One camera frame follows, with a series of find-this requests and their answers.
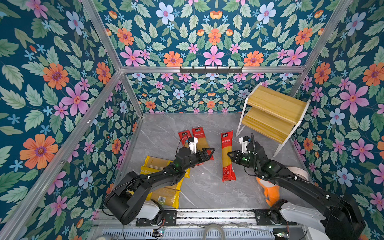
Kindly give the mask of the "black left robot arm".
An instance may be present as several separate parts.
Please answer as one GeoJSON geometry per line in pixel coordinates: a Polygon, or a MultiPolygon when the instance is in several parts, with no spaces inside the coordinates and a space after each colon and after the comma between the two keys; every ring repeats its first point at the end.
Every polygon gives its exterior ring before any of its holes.
{"type": "Polygon", "coordinates": [[[106,196],[105,206],[121,224],[127,225],[137,218],[151,192],[176,185],[188,169],[209,161],[214,152],[215,148],[203,148],[196,153],[189,148],[181,148],[174,161],[159,172],[149,175],[129,172],[106,196]]]}

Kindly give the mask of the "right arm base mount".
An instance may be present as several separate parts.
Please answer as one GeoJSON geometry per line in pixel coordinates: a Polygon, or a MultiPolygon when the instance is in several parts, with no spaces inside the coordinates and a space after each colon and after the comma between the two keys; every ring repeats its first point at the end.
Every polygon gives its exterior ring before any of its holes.
{"type": "Polygon", "coordinates": [[[260,226],[274,225],[274,226],[297,226],[297,223],[287,222],[280,214],[276,211],[270,210],[257,210],[253,209],[252,212],[255,214],[256,222],[260,226]]]}

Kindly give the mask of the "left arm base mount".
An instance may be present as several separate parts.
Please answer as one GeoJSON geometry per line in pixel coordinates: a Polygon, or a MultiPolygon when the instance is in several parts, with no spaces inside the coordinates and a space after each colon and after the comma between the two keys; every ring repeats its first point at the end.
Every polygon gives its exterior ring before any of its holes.
{"type": "Polygon", "coordinates": [[[152,220],[137,219],[136,227],[174,227],[177,220],[176,210],[161,210],[152,220]]]}

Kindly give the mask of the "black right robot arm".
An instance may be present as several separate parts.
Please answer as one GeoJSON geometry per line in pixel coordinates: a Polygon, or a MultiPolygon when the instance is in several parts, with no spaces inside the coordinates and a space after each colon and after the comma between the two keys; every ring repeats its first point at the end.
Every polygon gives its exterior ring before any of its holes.
{"type": "Polygon", "coordinates": [[[279,199],[270,208],[272,222],[294,222],[324,233],[330,240],[357,240],[366,227],[355,199],[339,197],[294,174],[283,164],[268,159],[259,143],[249,143],[245,151],[228,153],[235,164],[254,170],[262,181],[282,187],[311,205],[295,206],[279,199]]]}

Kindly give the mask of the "red spaghetti bag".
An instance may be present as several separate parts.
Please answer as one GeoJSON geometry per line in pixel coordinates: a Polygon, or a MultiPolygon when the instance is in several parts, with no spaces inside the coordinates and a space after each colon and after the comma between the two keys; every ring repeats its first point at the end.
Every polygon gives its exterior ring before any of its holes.
{"type": "Polygon", "coordinates": [[[232,161],[228,153],[232,151],[233,146],[233,131],[221,133],[222,144],[222,164],[223,164],[223,177],[222,181],[236,181],[236,174],[233,170],[232,161]]]}
{"type": "Polygon", "coordinates": [[[192,132],[193,137],[198,139],[197,150],[202,151],[203,148],[210,148],[203,127],[193,128],[192,132]]]}
{"type": "Polygon", "coordinates": [[[192,137],[191,132],[189,130],[179,132],[179,137],[180,137],[182,146],[185,148],[189,148],[189,138],[192,137]]]}

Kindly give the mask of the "yellow pasta bag top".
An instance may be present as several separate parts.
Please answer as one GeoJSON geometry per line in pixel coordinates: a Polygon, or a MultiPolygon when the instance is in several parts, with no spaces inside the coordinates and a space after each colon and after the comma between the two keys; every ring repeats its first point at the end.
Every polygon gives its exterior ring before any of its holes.
{"type": "Polygon", "coordinates": [[[141,174],[152,174],[162,171],[173,161],[147,156],[144,165],[141,167],[141,174]]]}

